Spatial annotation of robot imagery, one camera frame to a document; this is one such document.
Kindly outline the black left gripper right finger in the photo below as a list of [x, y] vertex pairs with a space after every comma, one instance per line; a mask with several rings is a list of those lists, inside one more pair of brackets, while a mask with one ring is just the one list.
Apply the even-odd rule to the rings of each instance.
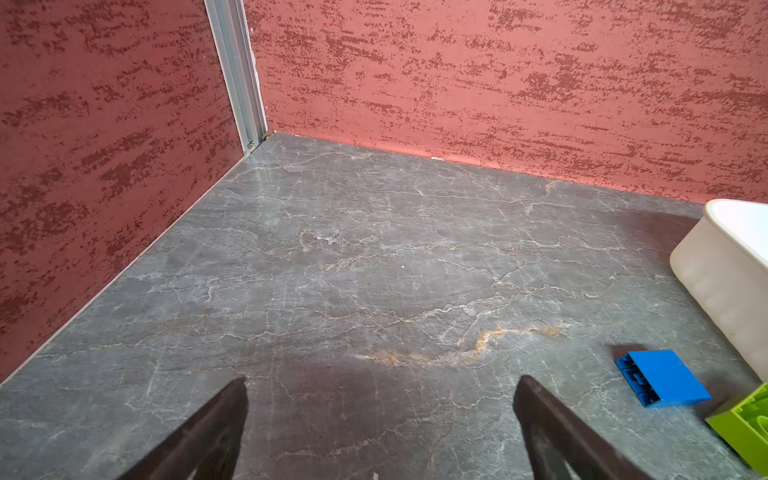
[[513, 409], [535, 479], [649, 477], [534, 377], [520, 378]]

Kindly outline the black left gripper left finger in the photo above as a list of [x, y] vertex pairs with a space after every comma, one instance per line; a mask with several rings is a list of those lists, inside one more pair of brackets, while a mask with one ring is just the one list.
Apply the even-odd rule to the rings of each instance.
[[248, 408], [246, 378], [240, 376], [119, 479], [231, 479]]

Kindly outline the blue lego brick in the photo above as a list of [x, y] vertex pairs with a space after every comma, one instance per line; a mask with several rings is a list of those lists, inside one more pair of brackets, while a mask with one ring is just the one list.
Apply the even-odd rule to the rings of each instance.
[[711, 399], [672, 350], [632, 351], [615, 364], [644, 408], [692, 406]]

